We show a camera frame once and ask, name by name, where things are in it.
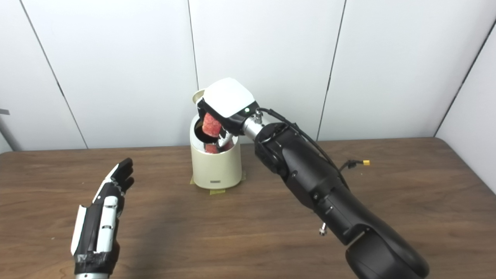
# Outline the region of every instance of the white wall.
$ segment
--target white wall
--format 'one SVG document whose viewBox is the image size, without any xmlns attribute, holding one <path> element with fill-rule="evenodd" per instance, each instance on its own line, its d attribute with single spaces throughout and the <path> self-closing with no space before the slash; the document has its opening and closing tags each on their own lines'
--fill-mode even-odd
<svg viewBox="0 0 496 279">
<path fill-rule="evenodd" d="M 496 31 L 492 31 L 436 137 L 496 193 Z"/>
<path fill-rule="evenodd" d="M 23 2 L 88 147 L 188 143 L 187 0 Z"/>
<path fill-rule="evenodd" d="M 432 137 L 494 0 L 347 1 L 319 140 Z"/>
<path fill-rule="evenodd" d="M 187 144 L 197 81 L 227 76 L 314 138 L 323 114 L 319 140 L 432 136 L 496 17 L 492 0 L 347 1 L 326 92 L 344 0 L 23 3 L 90 148 Z M 14 149 L 85 148 L 17 0 L 0 80 Z"/>
<path fill-rule="evenodd" d="M 190 0 L 198 84 L 237 79 L 317 135 L 344 0 Z"/>
<path fill-rule="evenodd" d="M 13 148 L 86 148 L 18 0 L 0 1 L 0 108 Z"/>
</svg>

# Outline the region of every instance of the robotic hand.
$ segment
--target robotic hand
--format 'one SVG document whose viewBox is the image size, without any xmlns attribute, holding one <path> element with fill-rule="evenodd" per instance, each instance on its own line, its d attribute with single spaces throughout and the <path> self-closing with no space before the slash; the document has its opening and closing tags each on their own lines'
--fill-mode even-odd
<svg viewBox="0 0 496 279">
<path fill-rule="evenodd" d="M 346 260 L 358 278 L 427 277 L 429 266 L 424 258 L 355 198 L 332 160 L 296 124 L 273 110 L 260 108 L 252 94 L 231 78 L 196 96 L 196 105 L 201 118 L 209 113 L 221 123 L 225 135 L 219 142 L 229 134 L 246 135 L 254 141 L 255 154 L 262 163 L 281 176 L 300 203 L 322 219 L 322 235 L 329 227 L 344 245 L 351 243 Z M 263 112 L 281 122 L 269 123 Z"/>
<path fill-rule="evenodd" d="M 105 177 L 90 207 L 79 206 L 70 251 L 76 279 L 106 279 L 119 258 L 116 241 L 124 195 L 133 185 L 130 158 L 117 164 Z"/>
</svg>

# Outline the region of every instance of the red object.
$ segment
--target red object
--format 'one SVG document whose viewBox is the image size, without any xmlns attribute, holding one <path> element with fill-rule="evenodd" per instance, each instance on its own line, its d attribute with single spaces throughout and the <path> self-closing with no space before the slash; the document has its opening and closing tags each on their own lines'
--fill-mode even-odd
<svg viewBox="0 0 496 279">
<path fill-rule="evenodd" d="M 210 153 L 210 154 L 219 153 L 215 144 L 205 144 L 205 152 Z"/>
<path fill-rule="evenodd" d="M 203 119 L 203 126 L 201 127 L 205 134 L 217 138 L 219 136 L 221 128 L 222 125 L 220 125 L 219 121 L 215 120 L 209 113 L 205 114 L 205 118 Z"/>
</svg>

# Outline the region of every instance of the red sponge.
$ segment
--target red sponge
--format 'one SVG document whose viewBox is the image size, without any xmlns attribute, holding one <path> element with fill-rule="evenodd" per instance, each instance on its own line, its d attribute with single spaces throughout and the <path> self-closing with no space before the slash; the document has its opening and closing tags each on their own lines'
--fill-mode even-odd
<svg viewBox="0 0 496 279">
<path fill-rule="evenodd" d="M 215 120 L 209 113 L 205 114 L 205 118 L 203 119 L 203 127 L 201 127 L 205 134 L 217 138 L 221 128 L 222 125 L 220 125 L 219 121 Z"/>
</svg>

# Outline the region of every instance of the black cable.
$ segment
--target black cable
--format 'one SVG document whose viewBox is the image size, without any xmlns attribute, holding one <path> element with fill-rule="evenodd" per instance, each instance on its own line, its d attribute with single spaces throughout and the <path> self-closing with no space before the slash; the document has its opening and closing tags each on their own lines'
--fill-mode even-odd
<svg viewBox="0 0 496 279">
<path fill-rule="evenodd" d="M 357 166 L 357 164 L 364 164 L 364 162 L 358 160 L 348 160 L 339 168 L 339 172 L 343 171 L 346 167 L 348 167 L 349 169 L 354 168 Z"/>
<path fill-rule="evenodd" d="M 319 152 L 320 154 L 322 154 L 322 156 L 324 157 L 324 159 L 329 162 L 329 164 L 335 168 L 337 171 L 338 171 L 338 174 L 339 174 L 339 178 L 341 179 L 341 181 L 343 182 L 344 186 L 346 188 L 349 189 L 348 187 L 348 184 L 346 183 L 346 181 L 344 180 L 344 177 L 341 175 L 341 171 L 340 169 L 338 169 L 338 167 L 334 164 L 334 162 L 331 160 L 331 158 L 329 158 L 329 156 L 327 155 L 327 153 L 325 153 L 324 150 L 322 150 L 322 148 L 312 139 L 310 138 L 305 132 L 303 132 L 296 123 L 291 123 L 289 120 L 287 120 L 284 116 L 278 114 L 277 112 L 275 112 L 273 109 L 265 109 L 265 108 L 257 108 L 257 110 L 259 111 L 263 111 L 263 112 L 266 112 L 268 115 L 271 115 L 275 118 L 277 118 L 278 120 L 284 122 L 286 125 L 288 125 L 291 129 L 293 129 L 295 132 L 299 133 L 301 136 L 303 136 L 308 142 L 310 142 L 310 144 L 312 144 Z"/>
</svg>

